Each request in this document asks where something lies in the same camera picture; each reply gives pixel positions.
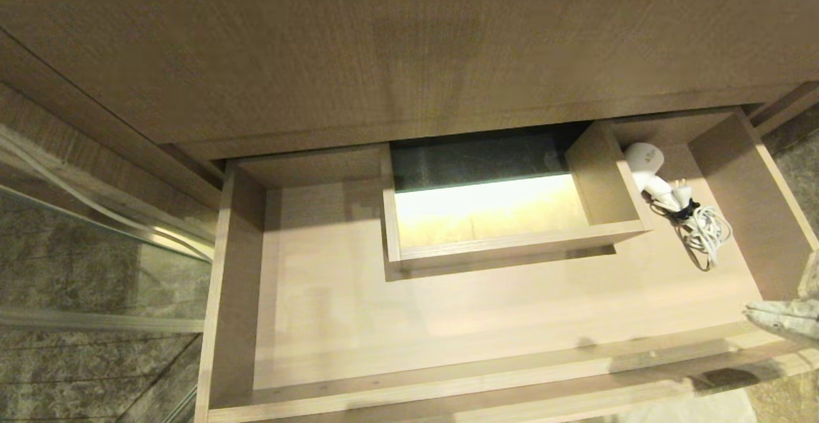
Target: drawer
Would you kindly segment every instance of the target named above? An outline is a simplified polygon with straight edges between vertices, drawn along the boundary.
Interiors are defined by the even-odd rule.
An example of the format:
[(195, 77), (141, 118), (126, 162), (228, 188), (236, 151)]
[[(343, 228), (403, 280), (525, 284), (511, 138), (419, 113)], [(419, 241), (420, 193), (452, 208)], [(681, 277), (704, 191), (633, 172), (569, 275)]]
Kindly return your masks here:
[[(711, 271), (638, 195), (637, 141), (731, 222)], [(810, 290), (819, 244), (740, 111), (596, 122), (578, 147), (586, 215), (608, 191), (594, 201), (625, 239), (575, 254), (550, 234), (523, 260), (512, 245), (434, 269), (401, 265), (386, 144), (231, 161), (196, 421), (570, 420), (819, 365), (741, 313)]]

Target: wooden drawer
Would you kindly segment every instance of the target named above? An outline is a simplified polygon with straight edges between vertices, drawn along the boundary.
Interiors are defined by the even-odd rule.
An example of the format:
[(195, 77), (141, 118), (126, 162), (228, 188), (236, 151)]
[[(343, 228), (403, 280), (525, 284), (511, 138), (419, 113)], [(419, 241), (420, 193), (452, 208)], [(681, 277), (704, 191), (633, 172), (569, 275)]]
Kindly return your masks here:
[[(560, 421), (815, 369), (819, 353), (741, 314), (804, 294), (819, 248), (743, 114), (587, 133), (614, 147), (605, 171), (641, 234), (610, 253), (403, 279), (388, 277), (384, 145), (231, 161), (196, 421)], [(635, 141), (733, 225), (717, 268), (700, 271), (623, 175), (619, 147)]]

